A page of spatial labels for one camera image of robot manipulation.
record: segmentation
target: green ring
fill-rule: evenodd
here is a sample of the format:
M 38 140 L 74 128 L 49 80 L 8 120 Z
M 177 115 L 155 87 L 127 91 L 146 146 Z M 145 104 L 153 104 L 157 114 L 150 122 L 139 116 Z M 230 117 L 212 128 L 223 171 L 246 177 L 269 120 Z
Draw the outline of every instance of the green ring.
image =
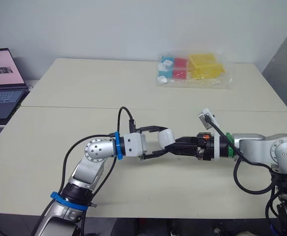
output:
M 230 133 L 226 133 L 227 138 L 234 144 L 234 139 L 233 136 Z M 227 146 L 227 157 L 228 158 L 233 158 L 234 157 L 234 151 L 233 149 L 228 145 Z

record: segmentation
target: laptop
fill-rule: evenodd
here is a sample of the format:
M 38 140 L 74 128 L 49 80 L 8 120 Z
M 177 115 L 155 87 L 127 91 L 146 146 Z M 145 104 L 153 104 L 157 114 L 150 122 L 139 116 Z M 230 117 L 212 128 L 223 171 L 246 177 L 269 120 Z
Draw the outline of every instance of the laptop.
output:
M 9 49 L 0 49 L 0 119 L 10 117 L 27 91 Z

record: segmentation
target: blue ring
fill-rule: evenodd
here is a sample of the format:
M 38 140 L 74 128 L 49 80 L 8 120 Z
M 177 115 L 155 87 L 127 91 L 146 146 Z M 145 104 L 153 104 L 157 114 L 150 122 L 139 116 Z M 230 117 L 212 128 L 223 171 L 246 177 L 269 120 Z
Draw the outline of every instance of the blue ring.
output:
M 119 141 L 119 132 L 115 132 L 115 139 L 116 139 L 116 149 L 117 149 L 117 158 L 121 160 L 123 158 L 122 149 L 120 148 L 120 141 Z
M 58 203 L 66 206 L 66 207 L 69 207 L 69 208 L 73 208 L 73 209 L 77 209 L 77 210 L 87 210 L 89 208 L 88 206 L 78 205 L 75 203 L 68 202 L 65 199 L 63 199 L 62 197 L 60 197 L 57 192 L 53 192 L 50 195 L 50 197 L 55 199 Z

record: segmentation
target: yellow block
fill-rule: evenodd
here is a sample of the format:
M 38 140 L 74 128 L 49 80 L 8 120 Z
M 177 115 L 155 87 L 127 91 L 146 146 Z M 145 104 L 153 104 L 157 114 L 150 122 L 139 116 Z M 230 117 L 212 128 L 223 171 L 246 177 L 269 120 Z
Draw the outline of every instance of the yellow block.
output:
M 188 74 L 195 80 L 216 78 L 225 72 L 212 53 L 188 56 Z

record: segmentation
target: blue block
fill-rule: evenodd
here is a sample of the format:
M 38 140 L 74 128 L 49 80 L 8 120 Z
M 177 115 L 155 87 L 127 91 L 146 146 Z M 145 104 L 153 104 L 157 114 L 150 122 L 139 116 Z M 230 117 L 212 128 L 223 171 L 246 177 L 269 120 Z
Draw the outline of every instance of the blue block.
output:
M 169 70 L 169 71 L 159 71 L 159 76 L 165 76 L 167 79 L 168 78 L 172 78 L 173 76 L 173 71 Z
M 163 56 L 163 57 L 162 57 L 162 63 L 163 63 L 164 61 L 166 61 L 166 60 L 170 60 L 170 61 L 172 61 L 172 62 L 173 62 L 173 65 L 174 65 L 175 58 L 171 58 L 171 57 L 165 57 L 165 56 Z

